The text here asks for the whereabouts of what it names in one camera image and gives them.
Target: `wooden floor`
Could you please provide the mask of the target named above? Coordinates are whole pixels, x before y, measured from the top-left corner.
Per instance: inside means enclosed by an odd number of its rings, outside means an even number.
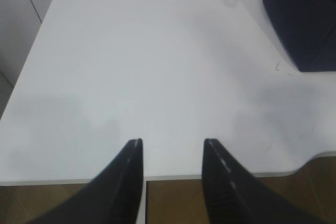
[[[317,158],[287,177],[261,178],[302,210],[336,223],[336,157]],[[0,224],[36,218],[84,185],[0,187]],[[149,182],[147,224],[209,223],[200,180]]]

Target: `black object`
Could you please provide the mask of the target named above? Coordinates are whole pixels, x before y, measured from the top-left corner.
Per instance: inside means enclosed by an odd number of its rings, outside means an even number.
[[[30,224],[135,223],[143,183],[142,140],[130,140],[115,159],[72,198]]]
[[[202,184],[212,224],[323,223],[269,190],[216,139],[204,142]]]
[[[263,2],[280,41],[300,71],[336,71],[336,0]]]

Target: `brown floor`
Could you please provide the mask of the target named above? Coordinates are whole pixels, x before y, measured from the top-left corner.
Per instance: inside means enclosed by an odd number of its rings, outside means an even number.
[[[336,223],[336,157],[317,158],[287,177],[261,178],[302,210]],[[84,185],[0,187],[0,224],[19,224],[43,214]],[[148,224],[209,223],[200,180],[149,182]]]

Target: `table surface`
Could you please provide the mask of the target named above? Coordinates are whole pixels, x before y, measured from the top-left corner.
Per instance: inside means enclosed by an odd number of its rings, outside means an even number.
[[[253,173],[336,151],[336,75],[300,73],[262,0],[53,0],[0,123],[0,184],[95,177],[143,138],[147,179],[216,137]]]

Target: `white table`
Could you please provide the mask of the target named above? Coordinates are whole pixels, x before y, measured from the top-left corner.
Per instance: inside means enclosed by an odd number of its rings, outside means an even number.
[[[336,151],[336,75],[300,73],[261,0],[53,0],[0,123],[0,185],[79,183],[127,140],[200,178],[216,137],[281,175]]]

